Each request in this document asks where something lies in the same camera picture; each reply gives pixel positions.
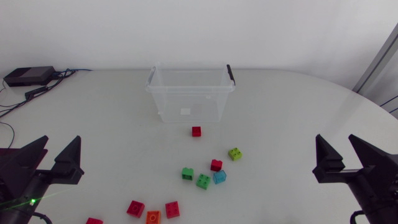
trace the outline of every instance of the clear plastic storage box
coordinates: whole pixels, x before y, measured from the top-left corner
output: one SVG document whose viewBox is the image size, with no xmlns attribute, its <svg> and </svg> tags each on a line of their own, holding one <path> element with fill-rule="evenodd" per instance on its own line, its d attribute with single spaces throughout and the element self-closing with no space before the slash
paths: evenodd
<svg viewBox="0 0 398 224">
<path fill-rule="evenodd" d="M 146 83 L 163 122 L 219 122 L 234 89 L 226 63 L 157 63 Z"/>
</svg>

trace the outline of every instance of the black router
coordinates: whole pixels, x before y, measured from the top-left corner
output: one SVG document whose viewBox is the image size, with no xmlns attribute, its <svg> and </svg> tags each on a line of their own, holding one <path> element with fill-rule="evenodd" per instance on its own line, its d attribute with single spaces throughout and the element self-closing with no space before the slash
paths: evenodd
<svg viewBox="0 0 398 224">
<path fill-rule="evenodd" d="M 47 85 L 52 80 L 54 72 L 53 66 L 17 68 L 4 77 L 4 81 L 9 87 Z"/>
</svg>

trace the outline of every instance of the black electronic device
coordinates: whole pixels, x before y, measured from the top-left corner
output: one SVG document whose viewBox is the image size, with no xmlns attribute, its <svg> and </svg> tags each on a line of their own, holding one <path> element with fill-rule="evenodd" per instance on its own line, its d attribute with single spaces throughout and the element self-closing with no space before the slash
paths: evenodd
<svg viewBox="0 0 398 224">
<path fill-rule="evenodd" d="M 317 166 L 312 170 L 319 183 L 346 183 L 371 224 L 398 223 L 398 154 L 383 150 L 350 135 L 362 169 L 344 170 L 342 156 L 320 135 L 316 137 Z"/>
<path fill-rule="evenodd" d="M 84 174 L 80 137 L 55 158 L 51 170 L 37 170 L 47 140 L 43 136 L 20 149 L 0 149 L 0 224 L 28 223 L 50 184 L 79 183 Z"/>
<path fill-rule="evenodd" d="M 53 66 L 17 68 L 4 77 L 8 86 L 47 85 L 55 72 Z"/>
</svg>

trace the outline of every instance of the red lego brick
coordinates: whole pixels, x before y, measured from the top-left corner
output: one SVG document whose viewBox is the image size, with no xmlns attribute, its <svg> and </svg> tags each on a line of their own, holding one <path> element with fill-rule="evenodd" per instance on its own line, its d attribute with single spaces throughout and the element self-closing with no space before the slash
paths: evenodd
<svg viewBox="0 0 398 224">
<path fill-rule="evenodd" d="M 127 209 L 127 214 L 134 217 L 141 217 L 142 211 L 144 211 L 145 205 L 141 202 L 131 201 L 129 209 Z"/>
<path fill-rule="evenodd" d="M 200 137 L 200 136 L 201 136 L 201 128 L 192 127 L 192 137 Z"/>
<path fill-rule="evenodd" d="M 86 224 L 103 224 L 101 220 L 95 218 L 88 218 Z"/>
<path fill-rule="evenodd" d="M 212 171 L 217 171 L 217 172 L 218 172 L 218 171 L 221 170 L 222 166 L 223 166 L 223 161 L 218 161 L 218 160 L 213 159 L 213 160 L 211 161 L 211 167 L 210 167 L 210 169 L 211 169 Z"/>
<path fill-rule="evenodd" d="M 166 215 L 167 218 L 174 218 L 180 216 L 180 210 L 178 209 L 178 202 L 170 202 L 166 204 Z"/>
<path fill-rule="evenodd" d="M 146 224 L 160 224 L 160 211 L 148 211 Z"/>
</svg>

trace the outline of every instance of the white wall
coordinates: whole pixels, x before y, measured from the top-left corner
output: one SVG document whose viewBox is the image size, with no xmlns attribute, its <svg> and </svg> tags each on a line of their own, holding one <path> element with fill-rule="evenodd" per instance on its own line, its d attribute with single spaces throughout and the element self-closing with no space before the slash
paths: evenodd
<svg viewBox="0 0 398 224">
<path fill-rule="evenodd" d="M 0 77 L 43 65 L 223 60 L 352 88 L 398 21 L 397 8 L 396 0 L 3 0 Z"/>
</svg>

